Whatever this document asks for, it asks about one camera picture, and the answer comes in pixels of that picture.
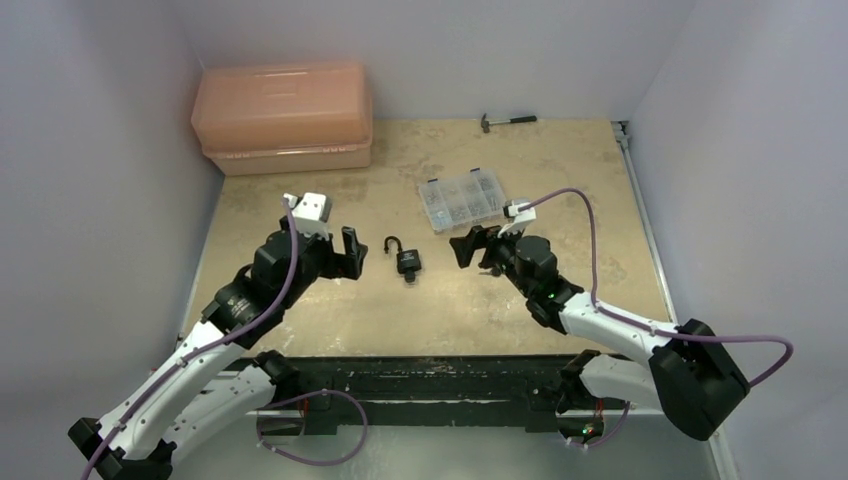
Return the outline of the bunch of black keys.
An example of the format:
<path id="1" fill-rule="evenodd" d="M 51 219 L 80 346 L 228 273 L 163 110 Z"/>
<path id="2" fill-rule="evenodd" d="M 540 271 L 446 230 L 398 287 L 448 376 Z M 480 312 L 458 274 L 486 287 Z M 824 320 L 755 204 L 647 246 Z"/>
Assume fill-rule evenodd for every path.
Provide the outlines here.
<path id="1" fill-rule="evenodd" d="M 489 275 L 489 276 L 493 276 L 493 277 L 500 277 L 503 274 L 503 270 L 499 266 L 493 265 L 491 267 L 487 267 L 487 268 L 482 269 L 480 274 L 481 275 Z"/>

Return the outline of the black Kaijing padlock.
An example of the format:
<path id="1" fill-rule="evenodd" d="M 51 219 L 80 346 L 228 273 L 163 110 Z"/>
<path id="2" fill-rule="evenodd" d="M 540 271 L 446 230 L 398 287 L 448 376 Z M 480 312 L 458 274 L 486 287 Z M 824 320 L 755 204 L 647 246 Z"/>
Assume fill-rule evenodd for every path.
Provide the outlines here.
<path id="1" fill-rule="evenodd" d="M 416 282 L 417 274 L 422 270 L 422 262 L 417 249 L 405 249 L 401 240 L 396 236 L 387 236 L 383 240 L 383 250 L 389 254 L 391 246 L 396 247 L 396 271 L 408 285 Z"/>

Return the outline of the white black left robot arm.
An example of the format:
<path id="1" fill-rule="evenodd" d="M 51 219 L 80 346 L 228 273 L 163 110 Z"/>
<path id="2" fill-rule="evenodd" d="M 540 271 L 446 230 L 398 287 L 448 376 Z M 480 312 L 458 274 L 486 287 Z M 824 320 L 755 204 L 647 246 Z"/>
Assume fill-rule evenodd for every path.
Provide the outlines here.
<path id="1" fill-rule="evenodd" d="M 69 437 L 87 464 L 82 478 L 167 479 L 200 445 L 250 411 L 294 405 L 299 413 L 336 391 L 302 387 L 301 373 L 271 350 L 226 370 L 279 325 L 320 278 L 360 278 L 368 253 L 350 227 L 344 250 L 318 233 L 283 227 L 259 247 L 203 310 L 174 352 L 126 400 L 100 418 L 81 418 Z"/>

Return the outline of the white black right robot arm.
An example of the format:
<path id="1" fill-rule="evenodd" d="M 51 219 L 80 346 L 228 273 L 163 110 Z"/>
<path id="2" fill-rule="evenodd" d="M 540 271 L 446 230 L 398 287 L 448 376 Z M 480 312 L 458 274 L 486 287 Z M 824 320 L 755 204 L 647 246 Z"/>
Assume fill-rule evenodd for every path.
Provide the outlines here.
<path id="1" fill-rule="evenodd" d="M 704 441 L 753 387 L 707 324 L 672 325 L 596 300 L 560 274 L 543 237 L 474 226 L 449 245 L 461 268 L 481 251 L 480 268 L 508 279 L 541 326 L 608 348 L 585 351 L 562 370 L 558 411 L 617 399 L 660 410 L 679 431 Z"/>

